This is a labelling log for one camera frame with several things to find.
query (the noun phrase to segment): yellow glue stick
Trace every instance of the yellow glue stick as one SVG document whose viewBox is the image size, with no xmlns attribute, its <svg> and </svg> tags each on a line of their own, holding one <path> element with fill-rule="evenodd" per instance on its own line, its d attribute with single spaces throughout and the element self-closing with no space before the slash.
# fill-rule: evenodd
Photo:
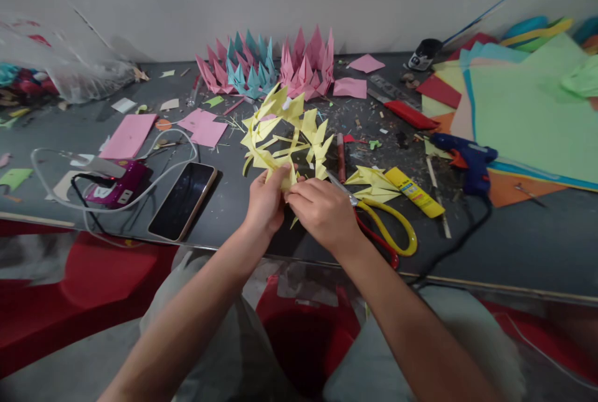
<svg viewBox="0 0 598 402">
<path fill-rule="evenodd" d="M 387 171 L 384 176 L 394 186 L 397 186 L 405 196 L 415 203 L 430 218 L 435 218 L 444 213 L 444 207 L 434 201 L 430 195 L 421 190 L 411 179 L 401 170 L 394 167 Z"/>
</svg>

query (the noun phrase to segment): ruler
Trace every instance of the ruler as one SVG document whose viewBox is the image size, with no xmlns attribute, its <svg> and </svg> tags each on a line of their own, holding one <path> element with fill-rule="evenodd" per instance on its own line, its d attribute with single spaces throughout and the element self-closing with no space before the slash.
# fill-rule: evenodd
<svg viewBox="0 0 598 402">
<path fill-rule="evenodd" d="M 369 80 L 372 83 L 376 84 L 380 89 L 382 89 L 383 91 L 385 91 L 393 99 L 395 99 L 395 100 L 401 100 L 403 103 L 405 103 L 411 109 L 414 109 L 414 110 L 416 110 L 418 112 L 421 112 L 421 110 L 419 110 L 418 108 L 416 108 L 415 106 L 413 106 L 413 104 L 408 103 L 406 101 L 407 98 L 408 98 L 407 95 L 405 95 L 398 87 L 395 87 L 392 84 L 390 84 L 387 80 L 385 80 L 384 78 L 382 78 L 380 75 L 372 75 L 372 76 L 370 76 Z"/>
</svg>

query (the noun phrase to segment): pink origami crown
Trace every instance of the pink origami crown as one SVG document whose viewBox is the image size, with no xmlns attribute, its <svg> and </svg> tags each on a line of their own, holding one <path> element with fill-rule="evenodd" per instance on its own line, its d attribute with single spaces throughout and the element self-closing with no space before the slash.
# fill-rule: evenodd
<svg viewBox="0 0 598 402">
<path fill-rule="evenodd" d="M 332 76 L 334 67 L 335 40 L 332 37 L 332 28 L 326 47 L 319 26 L 316 25 L 316 31 L 307 47 L 303 38 L 303 29 L 299 28 L 293 53 L 288 44 L 288 36 L 282 45 L 279 81 L 283 86 L 288 86 L 287 95 L 290 98 L 295 98 L 303 92 L 305 92 L 305 100 L 322 97 L 326 95 L 335 80 Z M 318 71 L 321 72 L 321 78 L 318 76 Z"/>
</svg>

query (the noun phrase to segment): black cable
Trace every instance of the black cable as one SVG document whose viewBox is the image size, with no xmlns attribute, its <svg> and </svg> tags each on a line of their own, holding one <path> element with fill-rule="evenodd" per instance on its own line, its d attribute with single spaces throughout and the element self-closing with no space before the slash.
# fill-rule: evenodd
<svg viewBox="0 0 598 402">
<path fill-rule="evenodd" d="M 409 287 L 413 287 L 414 285 L 417 285 L 417 284 L 423 282 L 424 280 L 426 280 L 428 278 L 428 276 L 430 275 L 430 273 L 432 271 L 434 271 L 434 269 L 438 266 L 438 264 L 440 262 L 442 262 L 447 257 L 452 256 L 454 253 L 459 251 L 459 249 L 461 249 L 463 247 L 463 245 L 469 240 L 469 238 L 473 234 L 475 234 L 475 232 L 477 230 L 479 230 L 488 221 L 488 219 L 492 215 L 492 202 L 490 201 L 490 198 L 488 197 L 488 195 L 480 196 L 480 199 L 482 199 L 482 201 L 484 201 L 484 204 L 486 205 L 486 213 L 481 218 L 481 220 L 479 220 L 472 227 L 467 229 L 467 231 L 465 231 L 465 233 L 461 236 L 461 238 L 449 250 L 436 256 L 432 260 L 432 262 L 430 262 L 424 268 L 424 270 L 419 274 L 419 276 L 417 276 L 415 278 L 415 280 L 413 280 L 412 282 L 409 282 L 407 284 Z"/>
<path fill-rule="evenodd" d="M 81 191 L 77 187 L 77 184 L 75 183 L 75 180 L 77 178 L 84 178 L 84 179 L 92 181 L 92 182 L 94 182 L 96 184 L 100 184 L 100 183 L 113 183 L 113 181 L 111 181 L 110 179 L 102 178 L 100 176 L 88 175 L 86 173 L 79 173 L 78 175 L 73 176 L 70 179 L 70 185 L 73 187 L 73 189 L 75 189 L 75 192 L 77 193 L 77 196 L 79 197 L 79 199 L 81 200 L 81 202 L 83 203 L 83 205 L 86 208 L 89 208 L 89 206 L 87 205 L 87 201 L 85 200 L 85 198 L 83 197 L 83 194 L 81 193 Z M 89 215 L 91 215 L 91 217 L 93 219 L 93 222 L 96 224 L 96 226 L 98 226 L 98 229 L 102 232 L 102 234 L 104 234 L 104 235 L 106 235 L 108 237 L 112 237 L 112 238 L 119 239 L 119 240 L 132 240 L 132 241 L 136 241 L 136 242 L 139 242 L 139 243 L 147 243 L 147 244 L 151 244 L 151 245 L 155 245 L 155 246 L 164 246 L 163 243 L 154 243 L 154 242 L 147 241 L 147 240 L 135 239 L 135 238 L 131 238 L 131 237 L 120 237 L 120 236 L 116 236 L 114 234 L 110 234 L 109 232 L 106 232 L 106 230 L 100 224 L 100 221 L 98 220 L 98 218 L 95 216 L 95 214 L 93 212 L 89 212 Z"/>
</svg>

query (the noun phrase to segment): blue glue gun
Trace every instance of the blue glue gun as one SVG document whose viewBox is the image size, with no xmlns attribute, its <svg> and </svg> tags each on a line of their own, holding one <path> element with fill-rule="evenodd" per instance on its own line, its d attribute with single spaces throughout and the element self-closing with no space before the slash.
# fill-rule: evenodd
<svg viewBox="0 0 598 402">
<path fill-rule="evenodd" d="M 498 157 L 498 151 L 450 134 L 434 133 L 429 140 L 436 148 L 444 150 L 452 156 L 451 165 L 467 169 L 463 186 L 465 194 L 479 196 L 488 194 L 490 177 L 486 165 Z"/>
</svg>

